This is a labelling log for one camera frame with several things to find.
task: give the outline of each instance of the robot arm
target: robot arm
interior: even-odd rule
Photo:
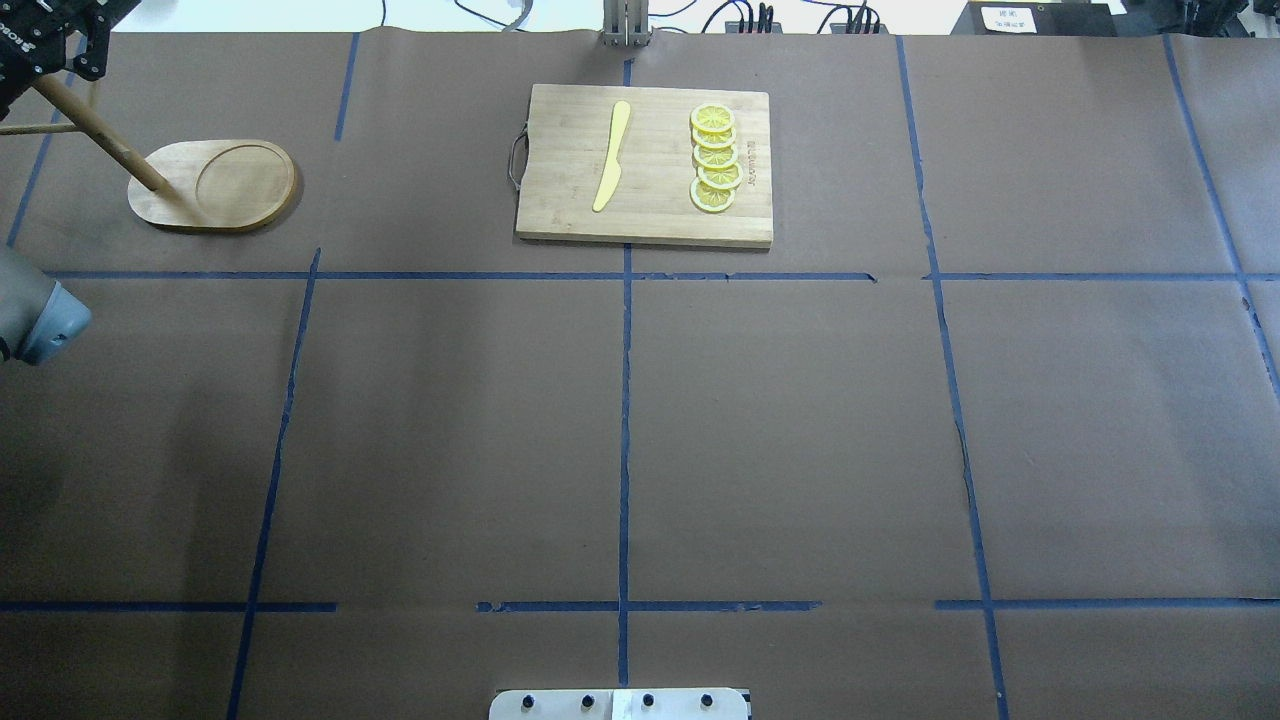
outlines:
[[[111,28],[141,0],[0,0],[0,120],[40,76],[68,69],[87,81],[106,74]],[[67,38],[84,51],[67,61]]]
[[[40,365],[56,355],[92,319],[63,283],[0,245],[0,361]]]

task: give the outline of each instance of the metal handle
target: metal handle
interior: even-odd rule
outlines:
[[[509,179],[511,184],[513,184],[516,187],[516,192],[520,192],[520,181],[516,179],[516,147],[520,146],[521,138],[524,138],[524,141],[525,141],[525,165],[527,168],[527,165],[529,165],[529,123],[525,123],[525,127],[520,129],[520,135],[517,135],[516,140],[513,140],[511,142],[511,155],[507,155],[507,179]],[[521,177],[521,179],[524,179],[525,174],[521,173],[520,177]]]

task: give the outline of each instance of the blue tape line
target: blue tape line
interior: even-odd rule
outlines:
[[[817,600],[746,600],[746,601],[631,601],[634,612],[809,612],[822,607]]]
[[[1234,282],[1236,277],[1230,273],[938,273],[938,279],[943,282]]]
[[[1208,169],[1208,161],[1204,160],[1204,150],[1201,146],[1199,133],[1196,131],[1196,120],[1192,118],[1190,106],[1187,105],[1187,96],[1183,94],[1183,79],[1178,72],[1174,44],[1169,35],[1161,37],[1165,42],[1165,60],[1169,63],[1169,74],[1174,81],[1174,94],[1178,95],[1178,106],[1183,113],[1183,123],[1187,126],[1187,136],[1190,138],[1192,149],[1196,151],[1196,163],[1199,164],[1201,177],[1204,178],[1204,188],[1208,191],[1210,205],[1213,208],[1213,217],[1217,219],[1219,231],[1221,231],[1222,241],[1226,243],[1226,255],[1231,260],[1231,270],[1235,273],[1240,287],[1240,296],[1244,299],[1245,309],[1249,313],[1249,324],[1253,325],[1253,337],[1258,342],[1258,352],[1262,354],[1262,365],[1266,368],[1267,378],[1271,380],[1271,393],[1276,396],[1276,400],[1280,400],[1280,374],[1276,373],[1275,356],[1271,354],[1271,345],[1262,331],[1262,320],[1258,318],[1257,304],[1253,302],[1253,291],[1249,290],[1249,282],[1240,263],[1240,254],[1235,247],[1235,237],[1226,223],[1226,213],[1222,211],[1222,201],[1219,199],[1217,186],[1213,184],[1213,174]]]
[[[347,126],[347,102],[351,100],[351,82],[356,77],[356,51],[360,50],[360,33],[351,33],[351,51],[347,54],[347,78],[342,81],[342,102],[338,105],[338,123],[333,128],[333,141],[342,142],[342,129]]]
[[[262,589],[262,568],[266,564],[266,548],[271,537],[271,516],[275,512],[275,497],[280,487],[280,469],[284,460],[284,439],[289,432],[289,419],[293,416],[293,398],[297,391],[298,364],[302,359],[302,341],[307,334],[307,320],[311,316],[311,299],[316,288],[316,270],[320,268],[320,250],[311,259],[307,290],[302,296],[302,313],[298,316],[298,334],[293,341],[293,361],[289,364],[289,380],[284,389],[284,409],[280,411],[280,430],[275,437],[275,457],[271,461],[271,482],[266,487],[266,502],[262,509],[262,528],[257,536],[257,553],[253,559],[253,574],[250,578],[248,602],[244,607],[244,624],[241,628],[239,652],[236,655],[236,675],[232,679],[232,698],[227,706],[227,720],[234,720],[239,712],[241,689],[244,685],[244,667],[248,662],[250,642],[253,638],[253,615],[257,612],[257,596]]]
[[[46,270],[58,279],[88,281],[305,281],[297,270]],[[484,272],[484,270],[326,270],[321,281],[625,281],[611,272]],[[877,282],[868,273],[632,273],[632,282],[650,281],[856,281]]]
[[[45,270],[51,278],[78,281],[305,281],[297,270]],[[931,281],[929,274],[920,279]],[[1230,273],[938,273],[943,282],[1233,282]],[[623,281],[623,273],[525,273],[460,270],[328,270],[321,281]],[[1280,273],[1245,273],[1249,282],[1276,282]],[[878,282],[869,273],[631,273],[632,282]]]
[[[636,273],[637,281],[868,281],[869,273]]]
[[[618,612],[613,601],[477,602],[476,612]],[[809,612],[822,607],[817,600],[628,600],[631,612]]]
[[[236,270],[46,270],[56,279],[76,281],[305,281],[298,272],[236,272]]]
[[[1005,692],[1005,670],[1000,659],[1000,638],[996,633],[996,612],[991,606],[991,580],[987,575],[987,553],[982,542],[982,520],[978,516],[978,493],[973,484],[973,468],[969,462],[969,438],[964,427],[964,410],[960,405],[960,384],[956,380],[955,356],[951,351],[951,332],[947,328],[946,306],[942,296],[942,270],[938,266],[937,246],[933,242],[933,223],[924,202],[924,161],[920,156],[920,140],[915,124],[915,104],[911,100],[911,81],[906,68],[906,46],[902,36],[895,36],[897,44],[897,65],[902,79],[902,105],[906,108],[906,129],[911,141],[911,160],[915,165],[915,187],[920,197],[920,222],[928,241],[929,275],[933,284],[933,304],[938,314],[938,332],[942,338],[942,359],[947,369],[947,388],[951,395],[951,414],[956,433],[960,436],[960,454],[964,464],[964,484],[969,496],[969,533],[973,539],[973,555],[978,568],[978,588],[982,592],[983,620],[987,626],[987,652],[991,659],[991,679],[996,689],[996,711],[1000,720],[1009,720],[1009,697]]]
[[[325,281],[621,281],[622,273],[522,273],[522,272],[361,272],[320,273]]]
[[[337,612],[337,602],[260,602],[257,612]]]
[[[613,601],[581,602],[477,602],[476,612],[617,612],[618,603]]]
[[[244,612],[243,602],[0,602],[0,612]],[[259,612],[337,612],[337,602],[265,602]]]
[[[84,53],[88,47],[88,38],[81,36],[79,45],[77,45],[77,55]],[[67,73],[67,78],[63,85],[70,87],[76,85],[76,73]],[[63,119],[61,111],[54,108],[54,113],[49,115],[49,123],[56,123]],[[40,141],[40,150],[36,151],[36,163],[31,167],[31,174],[27,177],[27,187],[22,191],[22,200],[18,201],[18,211],[13,217],[13,224],[9,225],[9,237],[5,240],[5,245],[14,247],[18,243],[18,232],[22,229],[22,219],[27,217],[27,205],[31,204],[31,196],[36,192],[36,181],[40,179],[40,170],[45,167],[45,156],[49,155],[49,145],[52,143],[52,133],[45,133],[44,140]]]
[[[1262,597],[1085,597],[1057,600],[996,600],[996,610],[1156,610],[1156,609],[1234,609],[1280,607],[1280,598]],[[978,600],[940,600],[936,610],[982,610]]]
[[[622,420],[618,462],[618,687],[631,682],[628,667],[631,597],[631,245],[622,247]]]
[[[54,110],[54,117],[50,122],[58,122],[58,110]],[[31,167],[31,174],[27,176],[27,187],[22,191],[22,200],[18,201],[18,211],[13,215],[13,224],[9,225],[9,237],[5,240],[5,245],[9,247],[18,243],[18,232],[22,231],[22,220],[27,217],[27,206],[31,205],[31,196],[36,192],[36,181],[40,179],[40,170],[45,167],[45,156],[49,154],[49,143],[52,140],[54,136],[46,133],[45,138],[40,141],[36,163]]]

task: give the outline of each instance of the white label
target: white label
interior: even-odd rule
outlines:
[[[1030,8],[983,8],[982,24],[995,32],[1036,32]]]

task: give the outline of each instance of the yellow knife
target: yellow knife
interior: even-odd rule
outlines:
[[[622,146],[622,136],[627,132],[627,123],[631,122],[631,104],[618,100],[613,104],[613,120],[609,123],[609,151],[604,156],[604,172],[600,173],[600,188],[595,191],[595,202],[591,211],[599,213],[609,204],[613,191],[618,188],[622,178],[622,165],[618,164],[618,147]]]

